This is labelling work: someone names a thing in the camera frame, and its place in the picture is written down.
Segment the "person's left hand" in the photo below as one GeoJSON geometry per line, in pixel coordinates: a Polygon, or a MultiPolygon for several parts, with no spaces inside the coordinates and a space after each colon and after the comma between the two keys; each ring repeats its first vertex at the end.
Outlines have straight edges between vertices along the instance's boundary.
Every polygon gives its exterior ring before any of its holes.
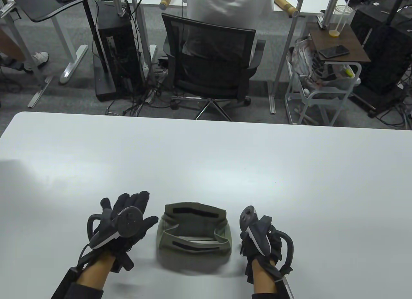
{"type": "Polygon", "coordinates": [[[150,194],[141,191],[133,195],[124,193],[114,205],[109,198],[100,201],[102,213],[91,215],[87,222],[90,248],[97,253],[110,253],[114,258],[111,271],[130,271],[134,263],[127,255],[132,247],[144,238],[147,231],[158,223],[157,216],[144,218],[150,194]]]}

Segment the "person's right hand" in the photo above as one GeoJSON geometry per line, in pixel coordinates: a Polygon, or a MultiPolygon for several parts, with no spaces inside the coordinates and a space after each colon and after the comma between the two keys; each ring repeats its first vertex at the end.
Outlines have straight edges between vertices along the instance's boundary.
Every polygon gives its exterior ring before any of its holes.
{"type": "Polygon", "coordinates": [[[280,280],[283,277],[280,271],[275,267],[277,262],[282,259],[281,237],[278,234],[274,233],[274,226],[271,226],[269,230],[270,233],[267,233],[269,244],[271,246],[271,252],[269,256],[264,256],[259,252],[258,248],[250,238],[248,233],[242,232],[240,235],[242,240],[240,254],[247,258],[248,263],[246,266],[245,275],[247,276],[247,282],[250,284],[254,283],[252,268],[252,262],[254,260],[257,260],[258,264],[263,268],[263,270],[275,281],[280,280]]]}

